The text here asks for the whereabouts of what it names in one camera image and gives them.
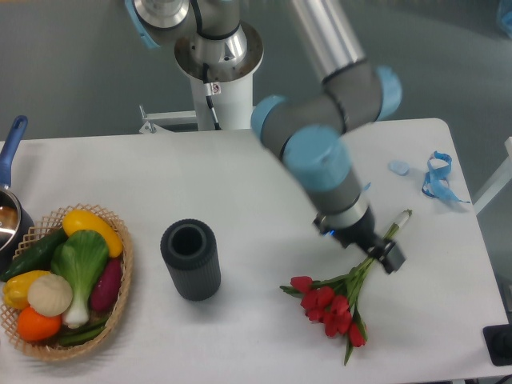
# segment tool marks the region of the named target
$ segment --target cucumber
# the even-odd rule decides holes
[[[108,319],[109,319],[109,316],[106,316],[104,318],[100,318],[99,320],[97,320],[95,322],[92,322],[91,324],[85,324],[84,326],[81,326],[74,330],[65,330],[63,332],[60,332],[59,335],[60,336],[71,336],[73,334],[84,334],[85,332],[88,332],[90,330],[95,330],[96,328],[104,326]]]
[[[104,326],[100,326],[99,328],[88,330],[83,334],[69,334],[67,336],[61,336],[57,339],[57,342],[60,346],[79,346],[80,344],[88,342],[98,336],[104,329]]]
[[[55,249],[66,240],[67,236],[63,228],[40,238],[25,252],[13,258],[9,268],[0,275],[0,281],[6,282],[14,276],[32,270],[47,270]]]

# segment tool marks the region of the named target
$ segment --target yellow pepper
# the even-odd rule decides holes
[[[50,274],[47,270],[32,270],[10,278],[3,287],[3,302],[17,310],[24,310],[29,306],[26,297],[29,288],[41,276]]]
[[[117,232],[106,221],[88,210],[68,212],[62,220],[62,228],[68,237],[79,230],[94,230],[105,239],[111,258],[116,258],[122,253],[122,241]]]

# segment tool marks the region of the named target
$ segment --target tulip bouquet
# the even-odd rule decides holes
[[[384,238],[392,239],[412,213],[412,210],[404,210],[391,224]],[[291,279],[290,286],[280,286],[286,294],[302,299],[301,306],[308,319],[322,323],[328,337],[334,338],[338,334],[347,336],[345,365],[353,349],[364,346],[368,340],[366,324],[359,313],[358,298],[374,261],[374,258],[366,258],[348,274],[330,280],[297,276]]]

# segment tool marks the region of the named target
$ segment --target orange tomato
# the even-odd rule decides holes
[[[56,334],[61,329],[61,324],[61,315],[47,318],[29,306],[18,316],[17,331],[26,342],[38,342]]]

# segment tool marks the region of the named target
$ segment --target blue ribbon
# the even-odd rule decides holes
[[[446,165],[435,169],[430,162],[435,158],[443,160]],[[429,167],[429,171],[425,174],[422,192],[429,198],[439,198],[441,200],[454,202],[465,202],[455,196],[455,194],[450,189],[448,180],[446,179],[448,174],[451,172],[451,162],[451,156],[448,154],[440,154],[439,152],[435,151],[430,156],[428,162],[426,162],[427,166]]]

